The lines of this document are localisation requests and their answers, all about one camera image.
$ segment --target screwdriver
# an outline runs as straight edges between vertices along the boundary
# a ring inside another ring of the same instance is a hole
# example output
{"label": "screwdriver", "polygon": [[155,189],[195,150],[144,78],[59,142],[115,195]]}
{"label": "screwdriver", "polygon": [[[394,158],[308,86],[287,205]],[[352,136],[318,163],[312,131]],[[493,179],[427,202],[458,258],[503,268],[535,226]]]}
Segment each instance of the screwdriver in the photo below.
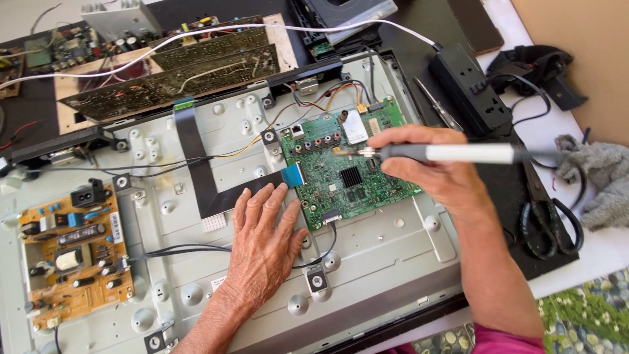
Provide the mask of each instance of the screwdriver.
{"label": "screwdriver", "polygon": [[426,88],[426,86],[424,86],[424,84],[422,84],[421,81],[417,77],[415,77],[415,83],[421,88],[422,91],[424,91],[424,94],[426,95],[426,97],[428,97],[428,100],[432,104],[433,109],[437,112],[437,114],[439,115],[439,118],[443,120],[443,122],[448,126],[448,128],[454,129],[458,132],[463,132],[463,128],[461,128],[461,126],[457,123],[457,121],[454,120],[454,118],[452,118],[452,116],[448,113],[448,111],[443,108],[441,103],[435,100],[435,98],[430,94],[430,92],[428,92],[428,89]]}
{"label": "screwdriver", "polygon": [[379,149],[367,146],[363,149],[341,149],[332,151],[336,156],[362,155],[377,157],[381,161],[389,157],[408,157],[415,161],[427,162],[470,162],[482,164],[514,164],[530,161],[536,157],[551,157],[559,160],[558,151],[528,151],[509,143],[495,144],[391,144]]}

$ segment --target green patterned floor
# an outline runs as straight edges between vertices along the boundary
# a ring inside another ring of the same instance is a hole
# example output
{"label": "green patterned floor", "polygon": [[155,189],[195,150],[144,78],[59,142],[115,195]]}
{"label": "green patterned floor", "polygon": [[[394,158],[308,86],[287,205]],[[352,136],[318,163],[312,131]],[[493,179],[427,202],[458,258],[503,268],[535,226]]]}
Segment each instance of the green patterned floor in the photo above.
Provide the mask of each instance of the green patterned floor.
{"label": "green patterned floor", "polygon": [[[547,354],[629,354],[629,268],[537,301]],[[412,342],[418,354],[469,354],[471,323]]]}

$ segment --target black scissors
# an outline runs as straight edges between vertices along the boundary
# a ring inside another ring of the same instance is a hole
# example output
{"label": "black scissors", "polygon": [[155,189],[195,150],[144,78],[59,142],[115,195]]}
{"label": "black scissors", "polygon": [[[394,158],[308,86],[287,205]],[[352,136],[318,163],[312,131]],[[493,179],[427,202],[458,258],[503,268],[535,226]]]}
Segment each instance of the black scissors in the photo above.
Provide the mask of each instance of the black scissors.
{"label": "black scissors", "polygon": [[[528,187],[528,192],[531,196],[531,201],[524,204],[522,208],[522,215],[520,219],[520,231],[524,236],[524,241],[526,241],[526,245],[528,249],[531,250],[533,255],[541,260],[546,260],[557,253],[557,249],[563,254],[576,254],[579,252],[581,247],[583,247],[583,228],[579,223],[579,219],[572,213],[572,211],[566,207],[561,201],[557,198],[551,199],[546,193],[542,181],[537,176],[537,172],[535,172],[535,168],[533,168],[533,164],[524,163],[524,171],[526,173],[526,186]],[[550,219],[550,225],[545,221],[546,219],[542,215],[544,210],[547,210],[548,216]],[[574,245],[571,247],[566,247],[560,238],[560,230],[561,230],[561,219],[559,214],[557,213],[557,209],[561,210],[562,213],[568,218],[570,223],[572,224],[576,238]],[[531,244],[530,235],[528,233],[528,220],[531,211],[533,211],[533,215],[537,220],[537,223],[542,228],[542,234],[550,240],[550,249],[546,253],[541,253],[537,247]]]}

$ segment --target black heat sink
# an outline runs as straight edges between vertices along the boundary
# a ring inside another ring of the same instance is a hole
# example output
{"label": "black heat sink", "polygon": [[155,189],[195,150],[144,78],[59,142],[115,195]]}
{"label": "black heat sink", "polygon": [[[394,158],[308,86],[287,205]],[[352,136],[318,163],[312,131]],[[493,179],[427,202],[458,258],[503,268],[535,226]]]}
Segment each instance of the black heat sink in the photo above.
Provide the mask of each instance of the black heat sink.
{"label": "black heat sink", "polygon": [[343,186],[345,188],[353,187],[362,183],[362,177],[360,177],[360,172],[356,166],[344,169],[338,174],[341,176]]}

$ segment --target pink sleeve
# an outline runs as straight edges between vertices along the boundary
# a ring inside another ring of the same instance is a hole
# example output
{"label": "pink sleeve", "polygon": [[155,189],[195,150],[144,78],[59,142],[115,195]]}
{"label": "pink sleeve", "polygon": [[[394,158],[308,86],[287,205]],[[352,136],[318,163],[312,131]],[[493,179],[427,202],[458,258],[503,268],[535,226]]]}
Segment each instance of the pink sleeve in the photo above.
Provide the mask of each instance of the pink sleeve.
{"label": "pink sleeve", "polygon": [[472,354],[544,354],[545,349],[539,338],[527,338],[496,331],[474,323],[476,345]]}

